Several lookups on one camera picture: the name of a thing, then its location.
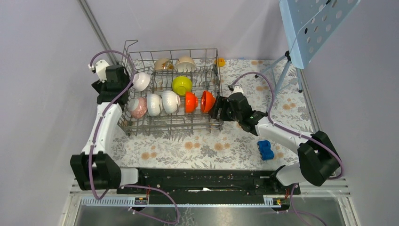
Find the orange plastic bowl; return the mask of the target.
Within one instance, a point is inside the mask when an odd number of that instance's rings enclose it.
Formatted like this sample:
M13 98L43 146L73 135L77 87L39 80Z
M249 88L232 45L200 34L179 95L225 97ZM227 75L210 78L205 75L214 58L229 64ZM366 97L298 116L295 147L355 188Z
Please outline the orange plastic bowl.
M185 112L192 113L198 107L198 98L191 92L185 95Z
M208 113L215 103L215 97L207 90L205 90L201 97L200 110L202 113Z

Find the white ribbed ceramic bowl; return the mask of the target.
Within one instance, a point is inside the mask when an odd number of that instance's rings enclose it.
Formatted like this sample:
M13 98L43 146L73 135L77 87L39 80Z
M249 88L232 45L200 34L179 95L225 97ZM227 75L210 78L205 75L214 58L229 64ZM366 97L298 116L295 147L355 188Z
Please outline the white ribbed ceramic bowl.
M175 113L181 104L180 97L171 90L162 92L162 105L167 114Z

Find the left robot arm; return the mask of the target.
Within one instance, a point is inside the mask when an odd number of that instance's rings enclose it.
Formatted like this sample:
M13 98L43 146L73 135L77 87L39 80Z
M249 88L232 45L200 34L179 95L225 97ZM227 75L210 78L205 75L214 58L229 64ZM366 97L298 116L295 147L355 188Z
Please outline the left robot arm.
M98 93L95 123L81 153L71 156L71 168L81 190L117 189L128 184L132 192L139 194L145 190L146 181L139 176L138 169L121 169L108 154L128 101L128 72L122 65L96 65L96 72L104 80L92 83Z

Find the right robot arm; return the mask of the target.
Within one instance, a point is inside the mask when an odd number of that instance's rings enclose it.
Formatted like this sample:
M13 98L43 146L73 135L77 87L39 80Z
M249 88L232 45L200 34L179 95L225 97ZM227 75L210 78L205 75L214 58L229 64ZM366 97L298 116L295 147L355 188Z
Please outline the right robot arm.
M320 130L314 134L299 133L272 123L268 113L253 110L242 93L217 96L208 114L213 119L236 121L244 131L271 139L297 153L298 163L282 166L274 172L270 188L276 194L283 193L292 184L305 181L321 186L342 162L326 133Z

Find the small white ceramic bowl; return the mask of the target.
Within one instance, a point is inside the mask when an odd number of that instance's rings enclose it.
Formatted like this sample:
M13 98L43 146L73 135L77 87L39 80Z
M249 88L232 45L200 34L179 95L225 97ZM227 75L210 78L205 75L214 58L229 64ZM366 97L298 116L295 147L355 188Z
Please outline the small white ceramic bowl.
M135 92L144 91L151 81L151 76L145 72L136 73L133 77L132 88L135 89Z

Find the yellow plastic toy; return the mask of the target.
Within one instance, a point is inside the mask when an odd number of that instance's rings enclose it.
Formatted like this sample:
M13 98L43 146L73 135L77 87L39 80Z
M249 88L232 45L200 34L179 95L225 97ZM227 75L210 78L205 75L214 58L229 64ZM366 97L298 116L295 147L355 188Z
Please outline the yellow plastic toy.
M226 62L224 58L218 58L214 61L215 65L218 67L224 67Z

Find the floral tablecloth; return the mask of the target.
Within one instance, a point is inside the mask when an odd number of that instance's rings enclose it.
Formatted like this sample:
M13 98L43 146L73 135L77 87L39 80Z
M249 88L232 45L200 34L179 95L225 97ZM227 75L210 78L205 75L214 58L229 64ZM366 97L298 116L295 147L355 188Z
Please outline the floral tablecloth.
M253 109L266 111L271 92L266 80L276 82L285 62L266 70L270 60L227 60L220 69L223 95L240 75L238 85ZM276 95L271 112L273 121L298 131L313 132L311 117L303 93L298 91L296 70L291 66ZM241 129L236 122L225 122L221 130L180 130L126 136L118 129L109 155L121 167L197 168L273 170L298 161L297 155L278 143L272 143L274 158L263 161L257 148L260 140Z

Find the yellow-green plastic bowl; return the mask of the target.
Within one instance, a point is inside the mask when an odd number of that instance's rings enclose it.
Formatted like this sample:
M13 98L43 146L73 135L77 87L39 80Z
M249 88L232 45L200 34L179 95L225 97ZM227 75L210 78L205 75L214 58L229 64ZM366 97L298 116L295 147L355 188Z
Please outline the yellow-green plastic bowl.
M172 90L179 96L184 97L187 92L191 92L192 90L192 81L191 79L179 76L173 79L172 81Z

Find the beige floral ceramic bowl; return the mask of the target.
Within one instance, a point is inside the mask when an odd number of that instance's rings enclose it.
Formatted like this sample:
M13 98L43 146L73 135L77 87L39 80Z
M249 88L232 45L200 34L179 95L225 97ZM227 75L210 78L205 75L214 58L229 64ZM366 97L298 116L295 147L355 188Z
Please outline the beige floral ceramic bowl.
M154 64L155 71L165 71L165 70L174 70L174 64L171 59L161 58L158 59Z

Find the blue toy car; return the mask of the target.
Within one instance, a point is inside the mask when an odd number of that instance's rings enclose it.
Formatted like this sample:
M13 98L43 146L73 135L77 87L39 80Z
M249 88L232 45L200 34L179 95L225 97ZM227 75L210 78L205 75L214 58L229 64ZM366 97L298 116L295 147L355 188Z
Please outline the blue toy car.
M272 151L271 143L268 140L258 141L257 147L263 161L272 160L274 158L274 152Z

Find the beige ribbed ceramic bowl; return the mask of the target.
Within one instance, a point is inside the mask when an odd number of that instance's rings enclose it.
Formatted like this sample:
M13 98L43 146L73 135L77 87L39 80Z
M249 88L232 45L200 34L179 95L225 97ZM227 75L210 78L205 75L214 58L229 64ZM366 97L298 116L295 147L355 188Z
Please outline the beige ribbed ceramic bowl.
M191 57L182 56L177 59L175 68L179 73L190 73L196 69L196 65Z

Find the light blue perforated stand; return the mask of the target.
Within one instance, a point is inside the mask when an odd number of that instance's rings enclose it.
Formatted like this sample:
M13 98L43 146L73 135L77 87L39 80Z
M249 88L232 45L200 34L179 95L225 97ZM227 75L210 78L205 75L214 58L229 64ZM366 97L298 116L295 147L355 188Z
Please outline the light blue perforated stand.
M358 6L358 0L281 0L279 8L286 34L288 50L273 64L287 59L275 92L281 89L290 66L305 69L315 55L339 27L340 23Z

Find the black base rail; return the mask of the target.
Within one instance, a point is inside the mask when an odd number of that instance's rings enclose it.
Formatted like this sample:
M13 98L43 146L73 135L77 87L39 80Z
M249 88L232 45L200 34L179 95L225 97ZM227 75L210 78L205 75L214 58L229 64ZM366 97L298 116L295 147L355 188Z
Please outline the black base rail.
M269 170L139 168L138 185L158 188L177 204L264 204L264 196L300 194Z

